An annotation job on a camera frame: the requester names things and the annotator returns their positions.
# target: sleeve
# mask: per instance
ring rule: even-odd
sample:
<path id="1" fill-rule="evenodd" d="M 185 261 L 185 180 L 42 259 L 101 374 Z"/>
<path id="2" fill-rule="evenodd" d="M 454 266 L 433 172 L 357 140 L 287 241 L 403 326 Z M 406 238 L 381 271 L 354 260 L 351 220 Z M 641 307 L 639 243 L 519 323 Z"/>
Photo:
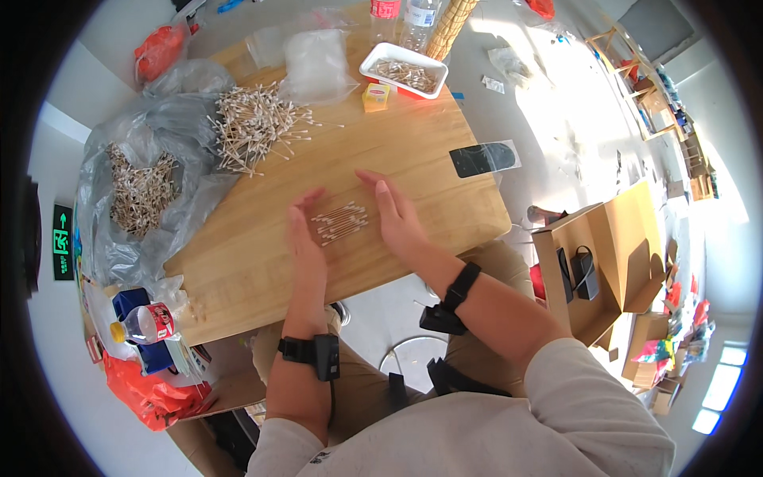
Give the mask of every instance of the sleeve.
<path id="1" fill-rule="evenodd" d="M 580 341 L 546 344 L 525 374 L 530 409 L 607 475 L 668 475 L 675 443 Z"/>
<path id="2" fill-rule="evenodd" d="M 259 430 L 257 448 L 249 459 L 247 477 L 295 477 L 324 445 L 301 425 L 274 417 Z"/>

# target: red bottle label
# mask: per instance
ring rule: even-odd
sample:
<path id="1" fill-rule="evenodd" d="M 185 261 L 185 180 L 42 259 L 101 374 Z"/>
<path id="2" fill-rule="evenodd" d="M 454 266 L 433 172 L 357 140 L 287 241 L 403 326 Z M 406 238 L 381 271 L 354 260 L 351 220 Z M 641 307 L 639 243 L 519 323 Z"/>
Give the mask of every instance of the red bottle label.
<path id="1" fill-rule="evenodd" d="M 175 322 L 163 303 L 146 305 L 146 309 L 151 313 L 156 323 L 156 341 L 161 341 L 175 333 Z"/>
<path id="2" fill-rule="evenodd" d="M 382 2 L 371 0 L 371 15 L 376 18 L 397 18 L 400 14 L 400 0 L 396 2 Z"/>

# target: person's left hand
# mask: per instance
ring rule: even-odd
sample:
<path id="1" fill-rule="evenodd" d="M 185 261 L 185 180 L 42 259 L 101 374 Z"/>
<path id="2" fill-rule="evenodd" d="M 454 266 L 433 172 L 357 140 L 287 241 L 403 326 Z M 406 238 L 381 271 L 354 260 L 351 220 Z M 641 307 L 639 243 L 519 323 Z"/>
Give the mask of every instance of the person's left hand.
<path id="1" fill-rule="evenodd" d="M 292 261 L 293 292 L 290 308 L 300 314 L 320 314 L 324 307 L 328 268 L 320 245 L 307 228 L 305 211 L 326 191 L 310 189 L 288 206 L 287 240 Z"/>

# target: small packet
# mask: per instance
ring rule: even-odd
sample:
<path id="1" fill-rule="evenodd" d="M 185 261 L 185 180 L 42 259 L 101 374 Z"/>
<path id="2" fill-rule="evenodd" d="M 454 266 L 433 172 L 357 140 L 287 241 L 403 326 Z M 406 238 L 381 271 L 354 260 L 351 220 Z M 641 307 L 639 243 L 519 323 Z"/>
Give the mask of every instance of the small packet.
<path id="1" fill-rule="evenodd" d="M 492 89 L 493 91 L 497 91 L 502 95 L 505 94 L 504 84 L 496 79 L 488 78 L 487 76 L 483 75 L 482 83 L 485 84 L 485 88 L 487 89 Z"/>
<path id="2" fill-rule="evenodd" d="M 387 109 L 389 86 L 371 83 L 363 92 L 363 109 L 367 113 L 384 111 Z"/>

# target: emergency exit sign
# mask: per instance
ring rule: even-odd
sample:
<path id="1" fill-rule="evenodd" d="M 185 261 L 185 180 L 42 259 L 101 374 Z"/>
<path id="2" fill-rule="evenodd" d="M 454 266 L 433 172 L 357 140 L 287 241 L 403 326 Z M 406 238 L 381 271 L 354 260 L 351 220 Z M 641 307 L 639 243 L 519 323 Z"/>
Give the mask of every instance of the emergency exit sign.
<path id="1" fill-rule="evenodd" d="M 53 205 L 53 278 L 73 280 L 72 209 Z"/>

